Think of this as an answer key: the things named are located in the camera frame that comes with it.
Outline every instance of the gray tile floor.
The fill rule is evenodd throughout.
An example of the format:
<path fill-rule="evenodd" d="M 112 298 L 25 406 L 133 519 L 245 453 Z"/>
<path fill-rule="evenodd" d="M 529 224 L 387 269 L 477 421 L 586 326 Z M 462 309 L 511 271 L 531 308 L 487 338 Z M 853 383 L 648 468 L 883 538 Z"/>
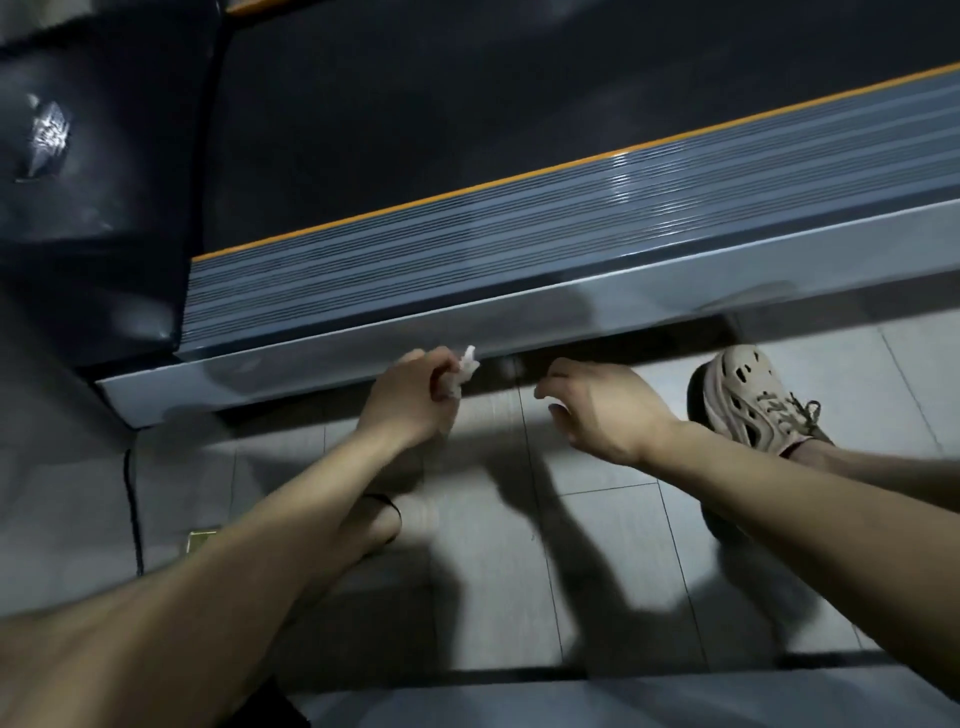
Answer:
<path fill-rule="evenodd" d="M 409 453 L 385 473 L 393 487 L 419 487 L 436 500 L 435 543 L 348 574 L 280 640 L 281 677 L 312 689 L 564 665 L 594 675 L 660 674 L 876 649 L 769 553 L 721 548 L 692 497 L 569 449 L 532 388 L 557 354 L 616 360 L 685 417 L 693 370 L 735 339 L 756 341 L 798 397 L 823 404 L 822 425 L 838 444 L 955 456 L 956 281 L 926 283 L 924 296 L 937 285 L 942 295 L 905 314 L 873 290 L 484 362 L 446 446 Z M 177 558 L 191 528 L 239 517 L 321 457 L 352 430 L 365 393 L 350 387 L 141 433 L 136 477 L 148 569 Z M 60 503 L 44 495 L 56 490 L 56 473 L 31 475 L 42 483 L 0 524 L 0 572 L 25 584 L 23 596 L 5 599 L 7 613 L 130 575 L 129 543 L 104 526 L 113 516 L 126 526 L 122 489 L 114 483 L 119 497 L 97 509 L 78 501 L 83 483 L 117 480 L 107 465 L 76 466 L 83 477 L 67 479 L 81 487 Z M 18 530 L 38 519 L 47 536 Z M 49 523 L 66 530 L 53 539 Z"/>

